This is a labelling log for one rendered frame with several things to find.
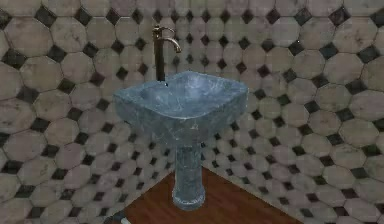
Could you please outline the dark bronze tall faucet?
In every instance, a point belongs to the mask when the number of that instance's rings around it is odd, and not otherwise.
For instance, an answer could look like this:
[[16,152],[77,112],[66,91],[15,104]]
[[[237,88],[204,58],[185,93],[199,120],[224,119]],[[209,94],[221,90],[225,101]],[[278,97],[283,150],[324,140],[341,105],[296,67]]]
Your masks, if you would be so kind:
[[171,43],[176,53],[180,53],[182,51],[180,44],[174,38],[163,36],[164,30],[168,30],[172,33],[175,33],[175,31],[172,28],[161,27],[160,25],[155,25],[152,30],[152,37],[154,42],[156,79],[158,81],[165,80],[164,54],[163,54],[164,43],[165,42]]

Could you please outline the blue marble pedestal sink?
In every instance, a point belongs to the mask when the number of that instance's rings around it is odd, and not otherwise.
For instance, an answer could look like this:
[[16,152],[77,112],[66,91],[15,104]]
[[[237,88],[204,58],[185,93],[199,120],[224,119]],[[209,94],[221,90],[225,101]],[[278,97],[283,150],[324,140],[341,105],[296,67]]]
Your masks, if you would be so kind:
[[184,71],[113,93],[122,120],[175,151],[172,199],[179,209],[204,203],[202,143],[245,113],[248,92],[233,79]]

